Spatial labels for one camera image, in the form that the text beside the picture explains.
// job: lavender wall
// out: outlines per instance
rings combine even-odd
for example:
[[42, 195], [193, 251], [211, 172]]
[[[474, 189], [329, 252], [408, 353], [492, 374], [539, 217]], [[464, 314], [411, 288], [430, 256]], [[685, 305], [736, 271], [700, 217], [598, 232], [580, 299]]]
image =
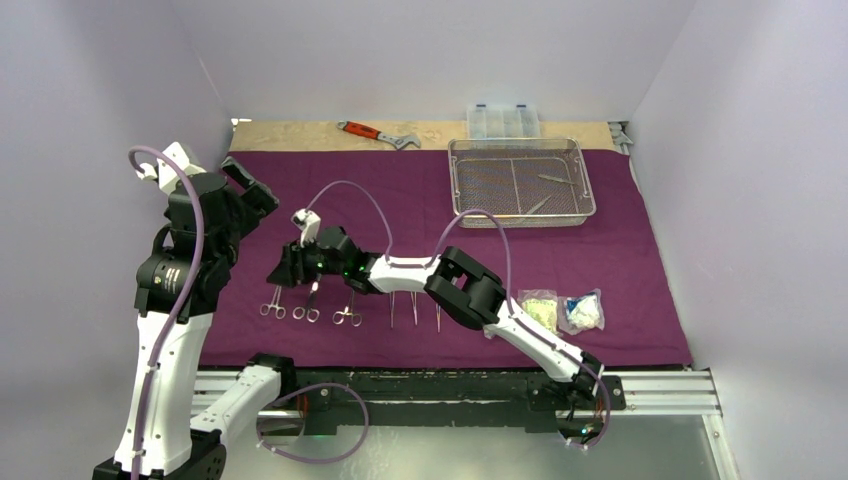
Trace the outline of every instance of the lavender wall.
[[126, 161], [231, 129], [169, 2], [0, 3], [0, 465], [90, 478], [126, 421], [135, 270], [166, 199]]
[[744, 478], [844, 478], [848, 10], [700, 1], [630, 127]]
[[174, 0], [232, 117], [627, 119], [694, 0]]

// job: wooden board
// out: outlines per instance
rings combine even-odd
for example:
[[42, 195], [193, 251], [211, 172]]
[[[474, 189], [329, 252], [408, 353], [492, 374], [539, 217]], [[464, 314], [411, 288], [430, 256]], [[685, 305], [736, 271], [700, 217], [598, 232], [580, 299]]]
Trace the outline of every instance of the wooden board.
[[[464, 121], [364, 121], [390, 135], [417, 133], [422, 150], [447, 150], [448, 142], [466, 138]], [[615, 150], [606, 122], [542, 122], [543, 137], [571, 137], [584, 149]], [[336, 122], [254, 121], [236, 127], [230, 151], [309, 152], [391, 150], [385, 143], [336, 128]]]

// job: red wrench handle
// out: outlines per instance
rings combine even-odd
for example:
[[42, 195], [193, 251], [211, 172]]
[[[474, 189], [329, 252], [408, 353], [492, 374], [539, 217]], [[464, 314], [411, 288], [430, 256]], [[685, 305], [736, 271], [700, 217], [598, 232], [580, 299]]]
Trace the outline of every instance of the red wrench handle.
[[347, 133], [352, 133], [354, 135], [359, 135], [360, 137], [371, 138], [374, 140], [377, 140], [377, 135], [380, 134], [379, 130], [356, 122], [346, 122], [346, 125], [342, 128], [342, 130]]

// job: black mounting plate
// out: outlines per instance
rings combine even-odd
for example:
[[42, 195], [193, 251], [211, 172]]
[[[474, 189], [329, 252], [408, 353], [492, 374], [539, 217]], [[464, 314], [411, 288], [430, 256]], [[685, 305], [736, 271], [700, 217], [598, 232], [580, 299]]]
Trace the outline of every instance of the black mounting plate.
[[[611, 395], [616, 388], [621, 391], [619, 377], [607, 374], [603, 379]], [[371, 425], [523, 427], [528, 433], [556, 432], [555, 412], [571, 408], [564, 398], [533, 394], [551, 383], [535, 368], [297, 369], [299, 387], [325, 382], [349, 385], [361, 395], [368, 404]], [[339, 389], [312, 391], [307, 398], [305, 435], [334, 435], [339, 425], [362, 425], [359, 404]], [[613, 400], [613, 409], [624, 407], [622, 394]], [[293, 409], [295, 404], [285, 408]]]

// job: adjustable wrench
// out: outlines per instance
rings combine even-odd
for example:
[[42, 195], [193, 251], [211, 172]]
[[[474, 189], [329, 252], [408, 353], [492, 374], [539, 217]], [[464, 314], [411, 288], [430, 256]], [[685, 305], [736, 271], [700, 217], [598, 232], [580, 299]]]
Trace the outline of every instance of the adjustable wrench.
[[386, 135], [377, 129], [367, 127], [356, 122], [339, 122], [336, 126], [347, 133], [391, 143], [395, 147], [395, 150], [402, 150], [409, 145], [415, 145], [416, 147], [421, 148], [421, 140], [418, 140], [418, 135], [414, 133], [404, 137], [395, 137], [393, 135]]

